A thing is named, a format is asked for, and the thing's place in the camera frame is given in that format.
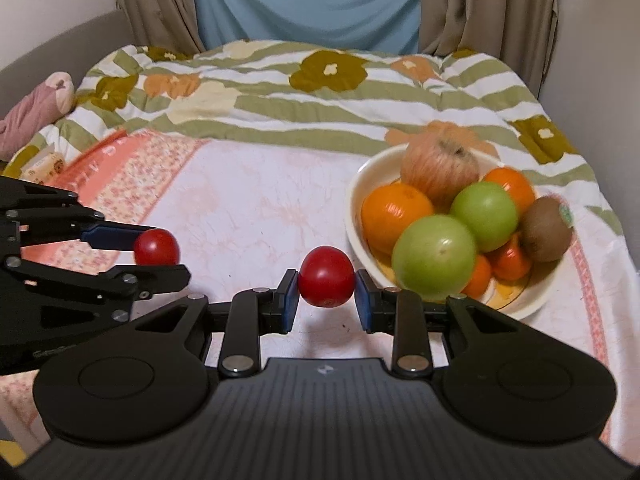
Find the red cherry tomato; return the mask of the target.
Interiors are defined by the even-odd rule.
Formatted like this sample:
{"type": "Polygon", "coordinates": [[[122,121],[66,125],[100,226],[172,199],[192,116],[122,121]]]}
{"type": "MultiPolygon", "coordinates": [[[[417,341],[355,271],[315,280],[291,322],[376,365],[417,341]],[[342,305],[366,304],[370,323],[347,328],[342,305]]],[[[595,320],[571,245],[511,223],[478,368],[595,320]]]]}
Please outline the red cherry tomato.
{"type": "Polygon", "coordinates": [[[176,266],[180,262],[177,240],[164,229],[150,229],[134,241],[134,262],[138,266],[176,266]]]}
{"type": "Polygon", "coordinates": [[[314,248],[299,269],[300,296],[314,307],[341,307],[354,293],[355,284],[352,262],[332,246],[314,248]]]}

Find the large green apple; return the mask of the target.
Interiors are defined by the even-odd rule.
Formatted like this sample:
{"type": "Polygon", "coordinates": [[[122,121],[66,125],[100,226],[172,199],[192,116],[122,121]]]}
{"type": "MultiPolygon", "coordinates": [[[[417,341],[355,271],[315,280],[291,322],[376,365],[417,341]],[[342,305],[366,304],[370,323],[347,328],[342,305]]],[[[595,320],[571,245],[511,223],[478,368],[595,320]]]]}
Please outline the large green apple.
{"type": "Polygon", "coordinates": [[[424,300],[444,300],[469,283],[476,243],[471,231],[449,214],[433,214],[411,223],[392,253],[396,282],[424,300]]]}

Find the large orange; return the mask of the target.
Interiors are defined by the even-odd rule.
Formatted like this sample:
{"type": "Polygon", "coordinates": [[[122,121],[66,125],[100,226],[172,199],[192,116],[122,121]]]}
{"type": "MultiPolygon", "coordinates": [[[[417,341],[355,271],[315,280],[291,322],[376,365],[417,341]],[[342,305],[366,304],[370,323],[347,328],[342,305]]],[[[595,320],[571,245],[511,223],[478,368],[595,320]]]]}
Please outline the large orange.
{"type": "Polygon", "coordinates": [[[432,202],[417,188],[402,182],[382,185],[362,203],[363,235],[372,249],[390,256],[405,229],[431,214],[432,202]]]}

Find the small green apple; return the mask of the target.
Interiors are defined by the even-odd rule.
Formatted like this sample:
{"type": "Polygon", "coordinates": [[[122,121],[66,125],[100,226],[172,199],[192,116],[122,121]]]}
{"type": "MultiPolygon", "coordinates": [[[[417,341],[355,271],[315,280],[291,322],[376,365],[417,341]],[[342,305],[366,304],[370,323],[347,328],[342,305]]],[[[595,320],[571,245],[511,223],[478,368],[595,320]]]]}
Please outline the small green apple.
{"type": "Polygon", "coordinates": [[[518,210],[506,190],[495,182],[475,182],[454,199],[449,213],[472,232],[480,252],[502,247],[518,227],[518,210]]]}

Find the brown kiwi with sticker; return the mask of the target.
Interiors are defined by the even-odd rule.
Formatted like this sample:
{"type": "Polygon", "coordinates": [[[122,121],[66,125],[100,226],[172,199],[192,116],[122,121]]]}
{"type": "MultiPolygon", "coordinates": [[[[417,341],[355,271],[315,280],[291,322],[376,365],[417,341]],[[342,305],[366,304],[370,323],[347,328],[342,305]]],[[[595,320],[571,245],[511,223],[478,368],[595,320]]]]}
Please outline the brown kiwi with sticker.
{"type": "Polygon", "coordinates": [[[570,208],[552,196],[535,200],[521,218],[523,246],[536,262],[560,260],[570,248],[573,234],[570,208]]]}

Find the small tangerine left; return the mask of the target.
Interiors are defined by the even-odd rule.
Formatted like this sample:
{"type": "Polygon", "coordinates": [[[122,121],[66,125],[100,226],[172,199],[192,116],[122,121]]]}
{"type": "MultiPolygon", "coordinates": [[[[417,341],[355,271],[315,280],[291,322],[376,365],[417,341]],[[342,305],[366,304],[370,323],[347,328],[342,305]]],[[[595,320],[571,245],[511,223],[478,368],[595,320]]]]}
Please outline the small tangerine left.
{"type": "Polygon", "coordinates": [[[491,279],[492,270],[489,260],[483,254],[478,254],[472,278],[462,292],[471,298],[480,299],[489,288],[491,279]]]}

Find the small tangerine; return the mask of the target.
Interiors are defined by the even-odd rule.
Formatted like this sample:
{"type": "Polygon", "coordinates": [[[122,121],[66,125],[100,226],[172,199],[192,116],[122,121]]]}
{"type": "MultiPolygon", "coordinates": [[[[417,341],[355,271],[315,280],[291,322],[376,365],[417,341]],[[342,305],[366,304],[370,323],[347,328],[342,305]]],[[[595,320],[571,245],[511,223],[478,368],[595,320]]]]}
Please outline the small tangerine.
{"type": "Polygon", "coordinates": [[[492,273],[503,281],[514,282],[524,278],[533,267],[533,260],[526,254],[520,232],[515,232],[503,246],[488,252],[486,257],[492,273]]]}
{"type": "Polygon", "coordinates": [[[489,288],[491,279],[492,270],[489,260],[483,254],[478,254],[472,278],[462,292],[471,298],[480,299],[489,288]]]}

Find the tissue pack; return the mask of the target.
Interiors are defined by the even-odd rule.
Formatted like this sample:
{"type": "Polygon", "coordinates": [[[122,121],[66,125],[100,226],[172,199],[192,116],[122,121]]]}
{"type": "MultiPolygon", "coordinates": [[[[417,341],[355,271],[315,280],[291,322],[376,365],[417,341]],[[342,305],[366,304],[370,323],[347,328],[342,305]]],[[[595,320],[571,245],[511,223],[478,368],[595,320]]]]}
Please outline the tissue pack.
{"type": "Polygon", "coordinates": [[[22,168],[21,179],[35,184],[46,184],[56,178],[64,167],[64,157],[58,152],[38,155],[22,168]]]}

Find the cream fruit bowl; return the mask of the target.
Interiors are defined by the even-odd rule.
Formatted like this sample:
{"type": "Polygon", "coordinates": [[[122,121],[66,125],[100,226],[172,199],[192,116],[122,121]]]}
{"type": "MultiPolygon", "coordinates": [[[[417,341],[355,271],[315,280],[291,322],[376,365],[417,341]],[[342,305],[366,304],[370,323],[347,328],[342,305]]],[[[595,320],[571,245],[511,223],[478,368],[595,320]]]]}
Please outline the cream fruit bowl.
{"type": "MultiPolygon", "coordinates": [[[[360,211],[364,199],[372,191],[399,180],[405,149],[405,145],[400,144],[371,157],[358,169],[346,190],[345,229],[350,248],[358,268],[367,270],[375,284],[381,287],[395,287],[395,274],[390,267],[390,258],[370,249],[363,235],[360,211]]],[[[563,263],[563,260],[536,263],[525,278],[516,282],[493,278],[482,301],[511,318],[527,318],[547,303],[563,263]]]]}

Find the small tangerine right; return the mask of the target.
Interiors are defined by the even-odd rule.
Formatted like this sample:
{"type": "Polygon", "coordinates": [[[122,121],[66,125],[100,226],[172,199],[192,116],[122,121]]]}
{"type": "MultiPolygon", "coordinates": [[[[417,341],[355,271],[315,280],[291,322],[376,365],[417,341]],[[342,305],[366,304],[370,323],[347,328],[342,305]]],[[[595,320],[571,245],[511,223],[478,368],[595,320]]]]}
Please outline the small tangerine right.
{"type": "Polygon", "coordinates": [[[514,282],[524,278],[533,267],[533,260],[526,254],[520,232],[515,232],[503,246],[488,252],[486,257],[492,273],[503,281],[514,282]]]}

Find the pink plush pillow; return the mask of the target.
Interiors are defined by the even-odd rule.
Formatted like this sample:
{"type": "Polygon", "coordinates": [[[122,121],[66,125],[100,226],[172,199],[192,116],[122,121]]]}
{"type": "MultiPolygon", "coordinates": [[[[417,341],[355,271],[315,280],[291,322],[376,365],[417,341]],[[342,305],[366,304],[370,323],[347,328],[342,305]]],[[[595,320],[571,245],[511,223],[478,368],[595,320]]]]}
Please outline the pink plush pillow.
{"type": "Polygon", "coordinates": [[[69,73],[55,72],[24,96],[1,119],[2,162],[8,162],[43,127],[66,115],[75,101],[69,73]]]}

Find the orange tangerine upper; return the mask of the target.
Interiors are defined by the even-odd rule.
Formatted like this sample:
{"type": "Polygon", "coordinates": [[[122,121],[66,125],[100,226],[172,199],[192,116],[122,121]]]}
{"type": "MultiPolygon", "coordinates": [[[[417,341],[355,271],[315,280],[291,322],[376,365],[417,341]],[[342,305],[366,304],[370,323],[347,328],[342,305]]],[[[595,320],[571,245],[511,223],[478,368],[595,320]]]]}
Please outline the orange tangerine upper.
{"type": "Polygon", "coordinates": [[[500,185],[514,201],[518,216],[521,217],[533,205],[536,194],[529,180],[511,167],[497,167],[484,175],[483,181],[500,185]]]}

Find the grey upholstered headboard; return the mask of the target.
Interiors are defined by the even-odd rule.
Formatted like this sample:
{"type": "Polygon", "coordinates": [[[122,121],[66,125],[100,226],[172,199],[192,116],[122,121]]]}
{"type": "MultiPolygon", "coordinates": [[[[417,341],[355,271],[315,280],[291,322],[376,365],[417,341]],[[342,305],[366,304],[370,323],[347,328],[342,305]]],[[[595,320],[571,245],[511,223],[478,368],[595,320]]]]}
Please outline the grey upholstered headboard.
{"type": "Polygon", "coordinates": [[[1,70],[1,116],[55,72],[70,74],[75,86],[111,52],[132,44],[122,10],[104,14],[63,32],[1,70]]]}

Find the green striped floral duvet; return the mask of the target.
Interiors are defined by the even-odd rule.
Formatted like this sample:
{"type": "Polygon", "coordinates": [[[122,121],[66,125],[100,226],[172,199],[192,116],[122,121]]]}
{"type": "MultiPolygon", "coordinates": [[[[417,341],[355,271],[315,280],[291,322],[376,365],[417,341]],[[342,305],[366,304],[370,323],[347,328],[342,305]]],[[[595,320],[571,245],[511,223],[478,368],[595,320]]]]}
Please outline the green striped floral duvet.
{"type": "Polygon", "coordinates": [[[460,142],[622,232],[592,168],[524,81],[469,49],[436,58],[241,40],[187,55],[128,44],[90,68],[72,104],[11,158],[8,176],[45,148],[71,162],[119,129],[374,155],[446,122],[460,142]]]}

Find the blue cloth under window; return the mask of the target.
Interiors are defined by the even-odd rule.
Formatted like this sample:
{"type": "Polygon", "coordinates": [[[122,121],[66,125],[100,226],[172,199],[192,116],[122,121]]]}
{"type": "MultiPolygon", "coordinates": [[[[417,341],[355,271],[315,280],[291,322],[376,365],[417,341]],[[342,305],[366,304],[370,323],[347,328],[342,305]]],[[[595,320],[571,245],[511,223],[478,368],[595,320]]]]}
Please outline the blue cloth under window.
{"type": "Polygon", "coordinates": [[[234,40],[411,54],[420,0],[195,0],[198,32],[213,49],[234,40]]]}

